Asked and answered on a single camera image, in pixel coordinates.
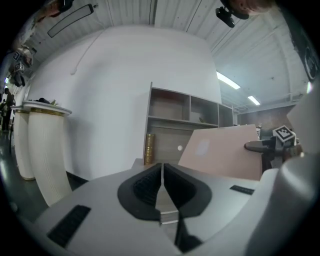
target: cylindrical pillar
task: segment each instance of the cylindrical pillar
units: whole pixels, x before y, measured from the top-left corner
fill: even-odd
[[[31,108],[28,126],[31,166],[49,206],[72,191],[64,165],[63,125],[63,113]]]
[[[154,162],[154,144],[155,135],[147,134],[145,137],[144,165],[150,165]]]
[[[16,110],[14,114],[14,151],[20,175],[30,181],[35,179],[31,168],[28,143],[29,112]]]

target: corrugated metal ceiling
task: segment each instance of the corrugated metal ceiling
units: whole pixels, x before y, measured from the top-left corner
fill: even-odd
[[[87,4],[96,6],[92,15],[48,36],[58,21]],[[281,13],[274,8],[248,20],[234,17],[231,29],[216,17],[220,6],[220,0],[75,0],[59,17],[45,19],[28,44],[37,50],[37,68],[59,48],[103,28],[130,24],[173,28],[206,40],[217,70],[241,86],[234,90],[221,82],[224,104],[239,112],[256,108],[250,95],[261,105],[289,103],[305,89],[308,78]]]

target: white partition wall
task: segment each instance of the white partition wall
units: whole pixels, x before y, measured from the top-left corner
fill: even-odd
[[[127,170],[143,157],[151,82],[156,88],[221,103],[205,40],[141,25],[100,33],[49,57],[28,95],[31,100],[57,100],[72,110],[67,134],[71,158],[65,159],[65,167],[86,180]]]

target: gold cylinder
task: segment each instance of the gold cylinder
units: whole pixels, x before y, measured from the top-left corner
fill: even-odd
[[[154,161],[155,134],[147,134],[144,148],[144,165],[150,165]]]

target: floor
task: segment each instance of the floor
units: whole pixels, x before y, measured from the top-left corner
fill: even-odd
[[[27,220],[34,222],[48,205],[46,204],[37,182],[26,181],[21,178],[15,155],[14,138],[12,134],[11,154],[10,134],[0,132],[0,174],[1,181],[6,190],[8,200],[16,203],[18,214]],[[72,190],[75,190],[81,183],[68,178]]]

